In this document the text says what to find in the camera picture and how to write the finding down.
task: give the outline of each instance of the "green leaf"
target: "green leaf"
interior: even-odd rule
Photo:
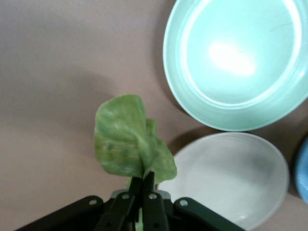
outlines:
[[[138,95],[122,95],[103,103],[94,129],[96,158],[103,169],[139,178],[153,171],[156,184],[174,178],[174,158],[157,137],[156,127],[156,121],[146,119]]]

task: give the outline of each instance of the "table surface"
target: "table surface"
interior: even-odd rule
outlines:
[[[3,0],[0,7],[0,230],[12,231],[87,195],[104,200],[126,178],[95,159],[101,103],[139,94],[172,153],[221,132],[187,115],[166,82],[164,30],[174,0]],[[308,101],[250,131],[292,163],[308,132]],[[256,231],[306,231],[308,205],[294,182]]]

